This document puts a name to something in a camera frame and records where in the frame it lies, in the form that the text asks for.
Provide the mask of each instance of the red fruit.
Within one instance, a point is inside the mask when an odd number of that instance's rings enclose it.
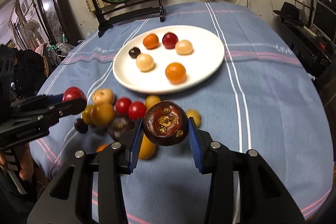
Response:
[[[136,120],[145,117],[147,107],[142,102],[133,102],[128,108],[128,117]]]
[[[176,43],[179,41],[177,35],[172,32],[167,32],[162,38],[162,44],[167,49],[175,48]]]
[[[132,101],[126,97],[120,98],[115,103],[115,110],[121,114],[125,115],[128,112],[128,108],[131,105]]]
[[[77,99],[77,98],[83,98],[83,99],[86,100],[86,96],[85,96],[84,92],[82,92],[79,88],[77,88],[75,86],[72,86],[71,88],[68,88],[64,92],[62,102],[74,100],[74,99]]]

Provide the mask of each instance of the finger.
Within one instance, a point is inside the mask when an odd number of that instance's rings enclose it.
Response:
[[[22,154],[20,165],[20,177],[22,178],[22,180],[31,179],[34,173],[34,164],[28,143],[24,145],[24,152]]]
[[[6,164],[6,158],[2,153],[0,153],[0,165],[3,166],[5,164]]]

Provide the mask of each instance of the dark purple fruit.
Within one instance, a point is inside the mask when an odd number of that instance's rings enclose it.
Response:
[[[125,132],[134,128],[134,122],[127,116],[116,116],[109,125],[108,132],[110,136],[118,141]]]
[[[77,119],[75,121],[75,129],[79,132],[79,133],[86,133],[89,130],[89,127],[87,124],[84,123],[83,119]]]
[[[132,57],[133,59],[137,58],[140,53],[141,51],[137,47],[131,48],[128,52],[129,56]]]
[[[170,146],[186,138],[188,117],[177,104],[162,101],[147,110],[142,127],[146,137],[152,143]]]

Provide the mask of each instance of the metal screw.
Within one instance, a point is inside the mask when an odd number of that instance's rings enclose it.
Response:
[[[75,157],[76,158],[81,158],[82,156],[84,156],[84,152],[82,150],[78,150],[76,153],[75,153]]]
[[[251,157],[256,157],[256,156],[258,156],[258,152],[254,149],[251,149],[251,150],[249,150],[249,155]]]
[[[210,145],[213,149],[218,149],[221,146],[221,144],[219,142],[212,142],[212,143],[210,143]]]
[[[112,147],[113,149],[118,149],[118,148],[121,147],[121,144],[118,143],[118,142],[115,142],[115,143],[111,144],[111,147]]]

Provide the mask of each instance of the oval plate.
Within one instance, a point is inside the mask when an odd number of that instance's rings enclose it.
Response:
[[[162,37],[167,32],[173,32],[179,40],[187,39],[193,44],[194,51],[190,55],[178,55],[175,49],[168,50],[162,45]],[[155,33],[159,37],[159,47],[147,50],[142,44],[143,39]],[[135,59],[128,51],[138,47],[142,53],[153,57],[155,67],[149,72],[141,72]],[[113,74],[124,87],[146,94],[169,94],[189,89],[209,78],[223,62],[224,45],[212,32],[194,26],[173,25],[145,32],[122,47],[113,61]],[[166,78],[166,67],[173,62],[179,62],[186,69],[186,81],[173,85]]]

